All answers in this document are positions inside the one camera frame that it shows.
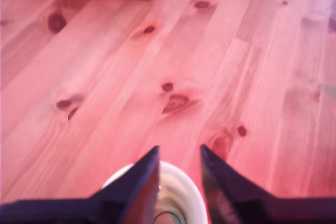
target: wood knot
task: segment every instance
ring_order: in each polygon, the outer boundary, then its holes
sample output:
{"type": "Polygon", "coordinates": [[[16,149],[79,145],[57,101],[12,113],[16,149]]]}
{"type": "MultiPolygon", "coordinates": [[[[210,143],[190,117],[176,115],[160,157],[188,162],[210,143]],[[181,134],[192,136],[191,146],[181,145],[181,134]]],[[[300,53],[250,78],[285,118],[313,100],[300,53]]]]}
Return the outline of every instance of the wood knot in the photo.
{"type": "Polygon", "coordinates": [[[150,34],[152,32],[154,32],[155,27],[154,26],[148,26],[146,27],[146,29],[143,31],[144,34],[150,34]]]}
{"type": "Polygon", "coordinates": [[[71,105],[70,100],[61,100],[61,101],[56,103],[56,108],[58,108],[60,110],[64,110],[64,109],[68,108],[70,105],[71,105]]]}
{"type": "Polygon", "coordinates": [[[207,141],[210,149],[223,160],[227,160],[233,138],[227,129],[221,129],[213,133],[207,141]]]}
{"type": "Polygon", "coordinates": [[[165,83],[164,85],[162,85],[162,89],[163,91],[165,92],[169,92],[169,91],[172,91],[174,88],[173,84],[171,82],[167,82],[165,83]]]}
{"type": "Polygon", "coordinates": [[[67,21],[59,12],[51,14],[48,18],[48,27],[53,33],[59,33],[66,25],[67,21]]]}
{"type": "Polygon", "coordinates": [[[189,102],[189,98],[184,96],[184,95],[180,95],[180,94],[173,94],[170,96],[169,101],[166,105],[166,107],[164,107],[162,113],[169,113],[171,111],[180,109],[184,106],[186,106],[189,102]]]}
{"type": "Polygon", "coordinates": [[[8,24],[9,24],[8,20],[0,20],[0,25],[1,26],[5,26],[5,25],[8,25],[8,24]]]}
{"type": "Polygon", "coordinates": [[[243,137],[246,136],[247,134],[245,127],[242,125],[238,127],[237,131],[238,131],[238,134],[243,137]]]}
{"type": "Polygon", "coordinates": [[[329,27],[329,31],[336,33],[336,19],[330,18],[328,27],[329,27]]]}
{"type": "Polygon", "coordinates": [[[74,108],[73,110],[70,111],[69,115],[68,115],[68,121],[71,120],[71,118],[73,117],[73,115],[76,113],[76,111],[78,110],[78,107],[74,108]]]}
{"type": "Polygon", "coordinates": [[[194,6],[197,9],[205,9],[205,8],[209,8],[210,7],[210,3],[209,1],[197,1],[194,6]]]}

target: white bowl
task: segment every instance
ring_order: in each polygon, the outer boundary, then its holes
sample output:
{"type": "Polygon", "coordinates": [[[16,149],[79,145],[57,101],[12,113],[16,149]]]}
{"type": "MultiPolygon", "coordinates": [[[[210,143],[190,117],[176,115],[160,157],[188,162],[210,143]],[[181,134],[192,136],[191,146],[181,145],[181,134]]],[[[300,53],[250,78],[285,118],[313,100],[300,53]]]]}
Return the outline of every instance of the white bowl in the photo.
{"type": "MultiPolygon", "coordinates": [[[[102,189],[122,176],[133,164],[127,165],[113,174],[102,189]]],[[[203,197],[194,182],[182,170],[167,162],[160,161],[160,191],[158,199],[173,191],[178,195],[178,203],[185,212],[187,223],[207,224],[207,212],[203,197]]]]}

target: black object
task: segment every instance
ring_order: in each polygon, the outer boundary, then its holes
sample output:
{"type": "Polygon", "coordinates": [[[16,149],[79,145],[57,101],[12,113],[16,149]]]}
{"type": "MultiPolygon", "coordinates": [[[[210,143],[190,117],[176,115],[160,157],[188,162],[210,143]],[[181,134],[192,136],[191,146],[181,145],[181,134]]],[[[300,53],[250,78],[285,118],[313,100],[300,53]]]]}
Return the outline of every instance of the black object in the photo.
{"type": "MultiPolygon", "coordinates": [[[[201,156],[212,224],[336,223],[336,198],[279,199],[238,174],[205,145],[201,156]]],[[[23,200],[2,205],[0,223],[149,224],[158,189],[156,146],[88,199],[23,200]]]]}
{"type": "Polygon", "coordinates": [[[23,200],[0,207],[0,223],[149,224],[159,190],[159,147],[88,199],[23,200]]]}
{"type": "Polygon", "coordinates": [[[336,198],[276,198],[238,174],[205,145],[201,153],[212,224],[336,223],[336,198]]]}

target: pine wood surface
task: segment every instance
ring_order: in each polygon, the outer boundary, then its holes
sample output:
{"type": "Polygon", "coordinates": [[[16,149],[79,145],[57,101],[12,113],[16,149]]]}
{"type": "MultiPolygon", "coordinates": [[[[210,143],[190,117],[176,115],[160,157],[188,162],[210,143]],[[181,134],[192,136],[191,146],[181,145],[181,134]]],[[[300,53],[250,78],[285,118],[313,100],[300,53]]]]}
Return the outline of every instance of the pine wood surface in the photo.
{"type": "Polygon", "coordinates": [[[336,0],[1,0],[1,200],[86,197],[205,143],[279,197],[336,196],[336,0]]]}

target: wood grain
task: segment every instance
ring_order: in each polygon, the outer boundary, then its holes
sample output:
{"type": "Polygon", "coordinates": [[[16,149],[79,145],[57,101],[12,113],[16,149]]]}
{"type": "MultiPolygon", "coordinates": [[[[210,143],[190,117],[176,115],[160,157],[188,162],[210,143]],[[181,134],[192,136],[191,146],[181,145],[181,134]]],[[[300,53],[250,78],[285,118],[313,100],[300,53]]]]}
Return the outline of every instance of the wood grain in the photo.
{"type": "Polygon", "coordinates": [[[202,190],[203,143],[278,196],[336,195],[335,0],[1,8],[3,202],[88,196],[156,144],[202,190]]]}

